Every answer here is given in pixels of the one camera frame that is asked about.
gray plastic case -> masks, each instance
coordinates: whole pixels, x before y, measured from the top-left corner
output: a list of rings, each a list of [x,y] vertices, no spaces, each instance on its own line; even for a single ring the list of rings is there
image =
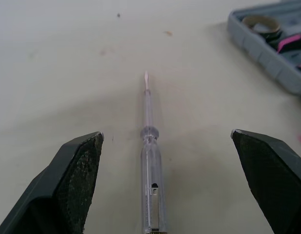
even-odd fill
[[[248,15],[276,18],[281,24],[282,37],[286,37],[301,32],[301,0],[236,10],[230,13],[227,23],[227,30],[238,47],[244,49],[286,90],[301,95],[301,71],[296,69],[297,63],[301,63],[301,50],[278,54],[260,35],[242,24],[241,19]]]

voltage tester screwdriver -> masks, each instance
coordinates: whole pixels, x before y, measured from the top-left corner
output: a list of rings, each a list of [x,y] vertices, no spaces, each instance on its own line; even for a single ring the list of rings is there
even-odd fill
[[[145,72],[145,124],[141,131],[143,149],[141,152],[141,195],[142,233],[167,233],[164,182],[161,169],[161,155],[157,145],[158,130],[153,126],[149,75]]]

white table surface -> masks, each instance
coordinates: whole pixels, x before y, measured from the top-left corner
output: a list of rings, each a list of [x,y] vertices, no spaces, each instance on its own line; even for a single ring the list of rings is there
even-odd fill
[[[301,156],[301,98],[226,32],[231,10],[268,2],[0,0],[0,224],[63,143],[102,131],[85,234],[141,232],[148,70],[169,233],[271,234],[229,136],[267,134]]]

tape roll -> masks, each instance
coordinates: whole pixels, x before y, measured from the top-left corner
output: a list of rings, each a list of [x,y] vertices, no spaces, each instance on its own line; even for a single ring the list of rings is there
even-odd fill
[[[278,39],[281,35],[281,25],[278,21],[270,16],[260,16],[260,15],[253,15],[253,16],[246,16],[243,18],[242,23],[247,25],[251,28],[254,32],[260,34],[266,41],[271,41]],[[268,31],[258,31],[254,29],[256,24],[264,25],[268,28]]]

transparent screwdriver handle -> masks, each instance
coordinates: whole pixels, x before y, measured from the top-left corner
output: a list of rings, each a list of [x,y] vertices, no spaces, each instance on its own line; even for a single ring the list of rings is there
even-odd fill
[[[161,155],[156,140],[158,135],[158,130],[152,126],[146,126],[141,132],[144,142],[141,153],[144,234],[167,232]]]

